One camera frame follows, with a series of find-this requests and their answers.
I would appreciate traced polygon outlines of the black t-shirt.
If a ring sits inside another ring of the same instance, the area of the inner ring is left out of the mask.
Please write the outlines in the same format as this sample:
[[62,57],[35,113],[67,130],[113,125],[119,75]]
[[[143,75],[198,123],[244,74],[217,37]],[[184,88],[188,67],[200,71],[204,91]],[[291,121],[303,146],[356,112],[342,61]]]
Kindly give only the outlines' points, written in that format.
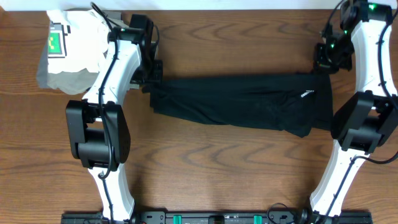
[[195,77],[148,84],[155,113],[201,124],[287,131],[300,138],[330,130],[328,75],[313,73]]

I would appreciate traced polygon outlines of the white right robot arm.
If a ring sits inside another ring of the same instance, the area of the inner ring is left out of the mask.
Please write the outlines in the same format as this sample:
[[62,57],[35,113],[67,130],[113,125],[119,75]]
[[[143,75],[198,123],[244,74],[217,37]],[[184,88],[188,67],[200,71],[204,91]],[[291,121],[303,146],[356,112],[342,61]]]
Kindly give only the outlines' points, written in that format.
[[334,114],[333,150],[317,188],[302,213],[302,223],[370,223],[367,213],[344,212],[343,200],[362,164],[397,127],[390,36],[396,1],[341,1],[340,31],[327,22],[315,47],[313,69],[334,74],[354,70],[354,95]]

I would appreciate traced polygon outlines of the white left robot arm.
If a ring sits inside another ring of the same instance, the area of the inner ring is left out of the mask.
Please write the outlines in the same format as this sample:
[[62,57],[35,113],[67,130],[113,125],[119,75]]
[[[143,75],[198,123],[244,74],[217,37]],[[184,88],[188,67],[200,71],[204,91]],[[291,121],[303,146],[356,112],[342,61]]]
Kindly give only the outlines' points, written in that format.
[[135,201],[128,187],[125,162],[131,136],[123,112],[132,84],[162,79],[157,59],[157,27],[115,27],[108,35],[106,61],[81,100],[71,100],[66,118],[71,152],[95,180],[103,203],[99,213],[66,213],[62,223],[130,223]]

